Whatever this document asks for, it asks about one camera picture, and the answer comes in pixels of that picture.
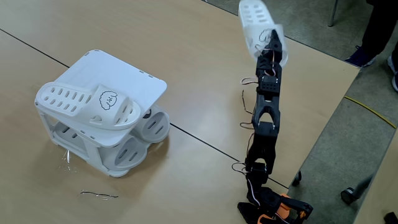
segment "cable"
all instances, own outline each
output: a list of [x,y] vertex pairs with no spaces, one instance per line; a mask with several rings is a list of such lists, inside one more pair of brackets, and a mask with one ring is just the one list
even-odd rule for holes
[[254,196],[254,192],[253,192],[253,186],[251,185],[251,182],[250,182],[250,180],[248,179],[248,181],[249,181],[249,183],[250,183],[250,188],[251,188],[251,195],[253,196],[253,199],[259,204],[259,206],[260,206],[260,202],[259,201],[257,201],[257,199],[255,198],[255,196]]
[[248,154],[249,154],[250,140],[251,140],[251,138],[252,138],[253,136],[254,136],[254,133],[251,133],[250,138],[249,138],[249,141],[248,141],[248,149],[246,150],[246,157],[247,157]]
[[383,117],[383,115],[379,114],[377,111],[375,111],[374,109],[366,106],[365,104],[359,102],[358,100],[354,100],[349,96],[344,96],[344,98],[346,98],[347,100],[351,100],[352,102],[361,105],[362,107],[366,108],[367,110],[369,110],[370,112],[374,113],[376,116],[378,116],[379,118],[381,118],[383,121],[385,121],[387,124],[390,124],[391,127],[393,127],[394,129],[397,129],[397,126],[394,125],[391,121],[389,121],[387,118]]
[[234,168],[234,165],[235,165],[235,164],[242,164],[242,165],[245,165],[245,166],[246,166],[246,164],[245,164],[244,162],[234,162],[234,163],[232,164],[231,168],[232,168],[232,170],[234,170],[234,171],[236,171],[236,172],[240,172],[240,173],[243,174],[243,175],[246,175],[246,174],[247,174],[247,172],[244,172],[244,171],[243,171],[243,169],[244,169],[245,167],[243,167],[241,170],[237,170],[237,169]]
[[82,191],[82,192],[80,192],[80,194],[93,194],[93,195],[96,195],[96,196],[107,196],[107,197],[112,197],[112,198],[119,197],[119,196],[113,196],[113,195],[108,195],[108,194],[97,194],[97,193],[89,192],[89,191]]
[[246,112],[248,112],[249,114],[253,114],[252,112],[248,111],[248,109],[246,109],[246,104],[244,103],[244,97],[243,97],[243,93],[244,93],[244,90],[242,90],[242,102],[243,102],[243,108],[244,108],[244,110],[245,110]]
[[244,124],[245,124],[245,125],[252,125],[251,122],[240,122],[240,123],[239,123],[239,126],[240,126],[241,128],[244,128],[244,129],[254,130],[253,127],[243,126]]
[[257,81],[249,81],[249,82],[243,82],[243,81],[245,81],[245,80],[247,80],[247,79],[249,79],[249,78],[257,78],[257,77],[246,77],[246,78],[242,78],[241,79],[241,84],[242,85],[247,85],[247,84],[251,84],[251,83],[258,83]]
[[284,220],[278,213],[275,212],[275,215],[278,216],[284,223],[290,224],[286,220]]

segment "gray carpet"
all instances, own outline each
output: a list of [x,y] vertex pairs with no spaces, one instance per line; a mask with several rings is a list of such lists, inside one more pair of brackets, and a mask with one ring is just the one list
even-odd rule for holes
[[[207,0],[233,14],[239,0]],[[365,0],[340,1],[335,25],[328,27],[333,1],[264,0],[287,37],[344,60],[361,45],[372,6]],[[398,41],[396,29],[376,63],[362,69],[347,95],[398,124],[398,94],[391,87],[386,59]],[[342,100],[302,166],[303,180],[289,195],[313,205],[306,223],[352,223],[362,200],[344,204],[340,192],[377,171],[395,129],[361,106]]]

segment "shoe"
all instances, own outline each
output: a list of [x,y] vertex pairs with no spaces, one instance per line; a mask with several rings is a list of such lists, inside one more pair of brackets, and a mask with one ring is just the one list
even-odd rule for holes
[[392,78],[392,87],[394,87],[394,89],[398,91],[398,71],[396,70],[394,63],[392,62],[392,56],[388,57],[387,64],[388,66],[390,66],[392,72],[394,72],[394,78]]
[[357,51],[355,51],[355,53],[351,57],[347,58],[345,62],[361,68],[369,66],[374,62],[376,55],[369,55],[362,47],[358,45],[356,46],[356,48]]

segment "orange component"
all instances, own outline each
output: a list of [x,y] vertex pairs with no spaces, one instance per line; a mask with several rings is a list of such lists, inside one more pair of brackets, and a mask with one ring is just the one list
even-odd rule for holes
[[[281,194],[280,196],[290,198],[289,196],[287,196],[287,194]],[[278,213],[281,218],[286,219],[289,216],[290,209],[290,207],[286,206],[284,203],[281,203],[276,213]]]
[[307,214],[304,211],[300,212],[300,218],[304,218]]
[[[280,196],[290,198],[289,196],[287,196],[287,194],[281,194]],[[278,213],[278,215],[281,218],[286,219],[289,216],[290,209],[291,209],[290,207],[286,206],[284,203],[281,203],[280,207],[276,213]],[[305,212],[301,212],[300,217],[302,218],[304,216],[305,216]],[[259,217],[257,224],[262,224],[261,223],[262,218],[272,219],[272,218],[268,217],[267,215],[263,214]]]
[[262,222],[261,222],[261,219],[262,219],[262,218],[271,219],[270,217],[268,217],[268,215],[262,214],[262,215],[259,217],[259,220],[257,221],[257,224],[262,224]]

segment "black robotic arm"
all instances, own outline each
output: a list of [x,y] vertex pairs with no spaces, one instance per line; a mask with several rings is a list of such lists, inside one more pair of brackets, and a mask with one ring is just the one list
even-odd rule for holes
[[[275,161],[275,145],[279,133],[279,95],[282,80],[282,44],[275,30],[257,59],[256,76],[258,87],[256,105],[252,113],[254,127],[253,143],[245,159],[247,198],[250,203],[238,204],[239,211],[247,223],[302,223],[311,214],[311,205],[281,196],[270,188],[262,187],[272,173]],[[260,121],[263,114],[269,114],[272,123]],[[256,162],[264,159],[265,163]],[[297,211],[295,218],[282,219],[278,209],[288,207]]]

